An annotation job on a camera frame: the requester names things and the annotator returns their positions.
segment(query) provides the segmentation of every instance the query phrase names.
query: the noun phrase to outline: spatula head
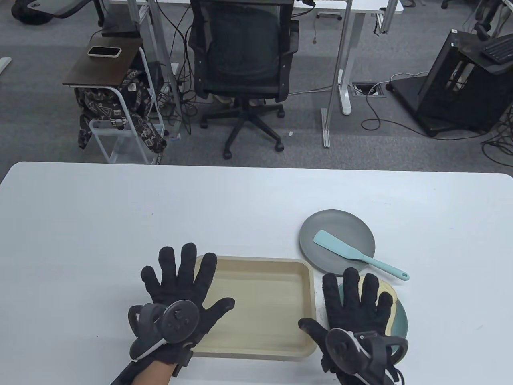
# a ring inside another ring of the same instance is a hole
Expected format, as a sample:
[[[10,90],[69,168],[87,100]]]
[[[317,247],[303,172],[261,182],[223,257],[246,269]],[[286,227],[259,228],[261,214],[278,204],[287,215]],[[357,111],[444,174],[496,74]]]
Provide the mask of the spatula head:
[[[328,249],[343,258],[351,260],[363,259],[363,254],[359,250],[349,246],[347,243],[341,241],[327,231],[319,230],[313,238],[313,241],[319,246]]]

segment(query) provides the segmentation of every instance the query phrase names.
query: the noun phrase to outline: keyboard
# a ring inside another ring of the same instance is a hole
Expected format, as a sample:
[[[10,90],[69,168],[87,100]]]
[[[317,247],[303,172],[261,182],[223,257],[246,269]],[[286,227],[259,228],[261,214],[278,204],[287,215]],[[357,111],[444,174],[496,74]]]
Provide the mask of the keyboard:
[[[508,63],[513,60],[513,36],[508,39],[490,41],[481,53],[497,64]]]

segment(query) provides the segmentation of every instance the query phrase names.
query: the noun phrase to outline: beige tray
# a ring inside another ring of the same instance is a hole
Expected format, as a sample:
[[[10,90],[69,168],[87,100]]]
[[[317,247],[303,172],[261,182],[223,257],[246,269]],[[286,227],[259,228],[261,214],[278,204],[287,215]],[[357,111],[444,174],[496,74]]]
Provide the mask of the beige tray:
[[[299,360],[315,343],[298,328],[315,319],[313,271],[299,259],[218,257],[204,302],[235,298],[235,308],[194,348],[196,356]]]

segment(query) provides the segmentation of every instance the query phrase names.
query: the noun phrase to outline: chair wheel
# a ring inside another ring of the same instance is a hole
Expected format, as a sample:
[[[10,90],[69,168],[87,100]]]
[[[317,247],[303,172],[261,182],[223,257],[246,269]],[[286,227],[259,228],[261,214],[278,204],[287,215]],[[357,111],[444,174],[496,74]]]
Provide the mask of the chair wheel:
[[[274,146],[276,152],[282,152],[285,149],[285,146],[282,142],[276,142],[276,146]]]

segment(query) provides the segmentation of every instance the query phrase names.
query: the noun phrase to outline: teal spatula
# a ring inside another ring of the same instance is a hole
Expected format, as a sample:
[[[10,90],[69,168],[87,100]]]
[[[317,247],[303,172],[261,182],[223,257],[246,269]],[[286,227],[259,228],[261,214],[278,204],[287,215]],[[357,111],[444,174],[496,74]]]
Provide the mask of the teal spatula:
[[[402,279],[403,281],[410,279],[410,275],[408,273],[399,270],[396,267],[387,265],[384,262],[377,261],[376,259],[368,257],[365,254],[362,254],[359,250],[349,246],[344,241],[341,241],[337,237],[324,230],[319,230],[313,238],[313,241],[319,246],[328,249],[337,255],[340,255],[342,258],[368,263],[369,265],[392,274],[394,277]]]

